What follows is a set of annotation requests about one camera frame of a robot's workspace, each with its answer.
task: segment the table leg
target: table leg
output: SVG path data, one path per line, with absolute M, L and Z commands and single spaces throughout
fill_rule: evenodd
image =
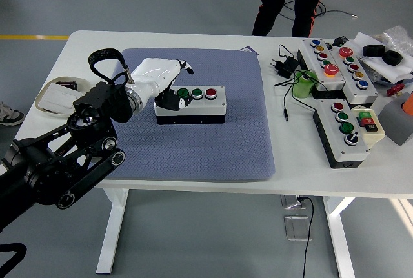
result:
M 112 202 L 112 209 L 110 211 L 96 273 L 111 273 L 129 189 L 104 188 L 103 190 Z
M 340 216 L 354 197 L 324 197 L 323 199 L 339 276 L 340 278 L 355 278 Z

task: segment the shoe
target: shoe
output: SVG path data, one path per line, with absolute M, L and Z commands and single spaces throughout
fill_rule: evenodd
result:
M 19 125 L 23 122 L 25 115 L 23 112 L 13 110 L 3 102 L 0 102 L 0 124 L 1 125 Z

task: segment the black roll of tape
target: black roll of tape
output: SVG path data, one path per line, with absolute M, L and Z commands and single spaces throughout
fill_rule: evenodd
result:
M 385 54 L 383 54 L 383 57 L 381 58 L 386 64 L 391 65 L 391 66 L 396 66 L 397 64 L 401 62 L 403 57 L 398 52 L 389 50 L 389 51 L 386 51 Z
M 385 54 L 383 45 L 368 45 L 363 47 L 363 55 L 365 57 L 381 57 Z

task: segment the padded mat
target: padded mat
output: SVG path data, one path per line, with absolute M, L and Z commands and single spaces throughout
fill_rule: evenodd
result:
M 126 161 L 107 179 L 257 181 L 275 173 L 261 69 L 255 54 L 237 50 L 139 48 L 123 52 L 130 70 L 143 59 L 183 59 L 174 86 L 223 85 L 224 124 L 156 123 L 154 100 L 126 124 L 114 122 Z M 114 75 L 122 72 L 118 64 Z

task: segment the gray floor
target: gray floor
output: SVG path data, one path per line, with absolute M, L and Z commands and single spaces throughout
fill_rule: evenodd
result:
M 332 12 L 313 36 L 354 38 L 401 25 L 413 35 L 413 0 L 322 0 Z M 250 35 L 260 0 L 0 0 L 0 35 L 70 35 L 76 30 Z M 291 12 L 284 12 L 292 17 Z M 270 35 L 290 36 L 279 17 Z M 0 39 L 0 92 L 24 112 L 64 41 Z M 18 128 L 0 126 L 0 155 Z M 337 277 L 323 205 L 308 249 L 307 277 Z M 110 203 L 93 189 L 65 211 L 34 206 L 0 234 L 21 241 L 25 260 L 9 277 L 95 277 Z M 309 209 L 303 213 L 309 215 Z M 285 238 L 278 195 L 133 191 L 112 276 L 301 277 L 305 244 Z M 356 199 L 343 213 L 356 277 L 411 277 L 412 236 L 389 200 Z M 0 263 L 6 257 L 0 256 Z

